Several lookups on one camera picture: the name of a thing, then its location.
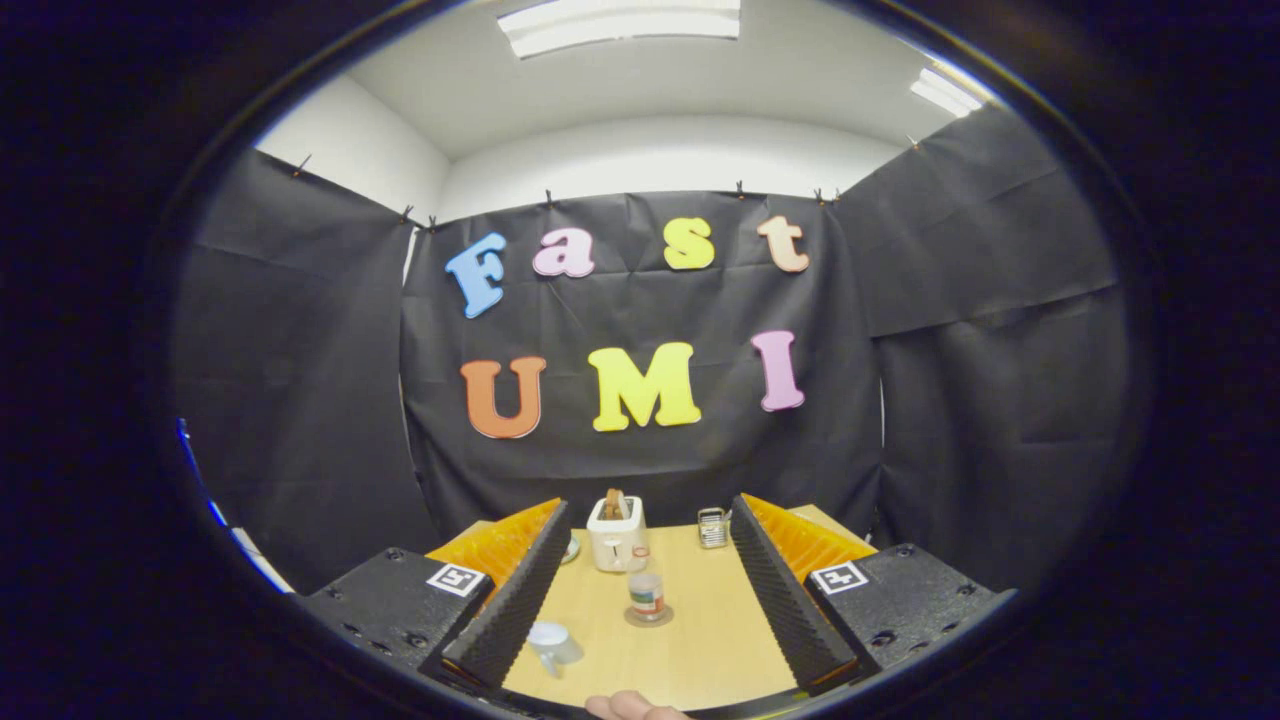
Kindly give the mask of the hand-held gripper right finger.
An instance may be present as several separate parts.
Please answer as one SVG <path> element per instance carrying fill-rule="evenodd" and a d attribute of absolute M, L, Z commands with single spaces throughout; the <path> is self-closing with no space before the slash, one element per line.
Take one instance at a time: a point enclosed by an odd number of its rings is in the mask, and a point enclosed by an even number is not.
<path fill-rule="evenodd" d="M 876 550 L 741 493 L 730 536 L 796 683 L 828 691 L 952 644 L 1018 596 L 919 544 Z"/>

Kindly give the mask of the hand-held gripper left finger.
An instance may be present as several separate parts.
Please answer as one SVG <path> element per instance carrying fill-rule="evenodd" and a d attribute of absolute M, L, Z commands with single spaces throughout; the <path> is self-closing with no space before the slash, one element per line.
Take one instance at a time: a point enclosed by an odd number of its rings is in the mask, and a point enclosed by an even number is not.
<path fill-rule="evenodd" d="M 550 498 L 429 553 L 383 550 L 300 605 L 384 664 L 498 691 L 571 537 L 568 505 Z"/>

